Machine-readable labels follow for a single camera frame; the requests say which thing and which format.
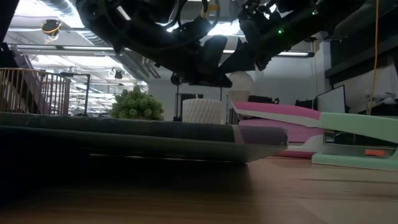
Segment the metal railing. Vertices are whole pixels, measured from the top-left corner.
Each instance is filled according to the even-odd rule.
[[[0,68],[0,112],[66,115],[70,79],[24,68]]]

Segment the black cable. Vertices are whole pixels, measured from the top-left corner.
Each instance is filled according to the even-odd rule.
[[[219,4],[219,0],[215,0],[215,1],[216,1],[216,4],[218,5],[218,7],[217,7],[217,12],[216,12],[216,19],[215,19],[214,23],[211,25],[212,28],[214,28],[217,25],[217,23],[218,23],[218,21],[220,19],[220,4]],[[176,45],[173,45],[173,46],[167,46],[167,47],[161,47],[161,48],[153,48],[153,47],[144,46],[144,45],[136,42],[135,40],[132,40],[124,32],[120,32],[120,30],[113,24],[111,16],[109,15],[109,12],[108,12],[108,10],[106,8],[105,0],[100,0],[98,4],[99,4],[99,9],[100,10],[102,9],[104,11],[104,16],[106,17],[108,22],[111,24],[112,28],[115,29],[118,32],[119,35],[124,37],[126,40],[128,40],[128,41],[130,41],[132,43],[135,43],[139,47],[141,47],[143,49],[146,49],[146,50],[149,50],[149,51],[171,50],[171,49],[183,47],[185,45],[188,45],[188,44],[191,44],[193,42],[198,41],[203,36],[203,34],[200,34],[200,35],[197,35],[196,37],[194,37],[194,38],[192,38],[190,40],[186,40],[185,42],[182,42],[180,44],[176,44]]]
[[[236,6],[242,8],[242,6],[240,6],[236,0],[234,0],[233,2],[235,2],[235,5],[236,5]]]
[[[178,17],[177,17],[177,19],[178,19],[178,25],[179,26],[182,26],[182,24],[181,24],[181,12],[182,12],[182,8],[184,8],[184,5],[185,5],[185,3],[187,3],[188,2],[188,0],[183,0],[183,3],[182,3],[182,5],[180,6],[180,10],[177,12],[178,13]]]
[[[201,0],[201,3],[203,4],[203,12],[207,13],[207,10],[209,10],[209,4],[207,0]]]
[[[184,7],[185,3],[187,3],[188,0],[179,0],[178,1],[178,9],[177,9],[177,13],[175,14],[175,17],[173,19],[172,22],[170,22],[169,24],[167,24],[166,26],[164,26],[164,29],[168,29],[173,27],[177,22],[178,25],[181,25],[181,12],[182,12],[182,8]]]

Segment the lamp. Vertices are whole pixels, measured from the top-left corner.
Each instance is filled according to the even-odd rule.
[[[116,73],[114,74],[114,78],[122,79],[123,78],[122,71],[117,70]]]
[[[231,101],[247,101],[249,99],[254,82],[247,72],[234,72],[229,76],[232,88],[228,92]]]

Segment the potted plant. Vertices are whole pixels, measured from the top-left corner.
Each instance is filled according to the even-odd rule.
[[[154,96],[141,93],[138,86],[133,91],[123,90],[121,95],[115,96],[115,100],[116,103],[112,104],[109,111],[113,118],[163,120],[162,104]]]

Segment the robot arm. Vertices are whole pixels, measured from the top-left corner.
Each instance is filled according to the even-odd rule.
[[[265,69],[273,56],[290,49],[303,39],[339,22],[357,10],[365,0],[247,0],[238,16],[247,42],[239,42],[236,51],[221,66],[219,62],[228,41],[216,35],[201,44],[200,39],[214,28],[206,19],[207,0],[192,22],[181,24],[180,13],[187,0],[77,0],[76,6],[84,25],[116,52],[124,47],[153,60],[174,72],[174,83],[231,87],[226,73]],[[292,11],[281,17],[279,12]],[[168,25],[177,5],[175,19]],[[217,18],[220,9],[217,7]],[[178,23],[172,32],[166,29]]]

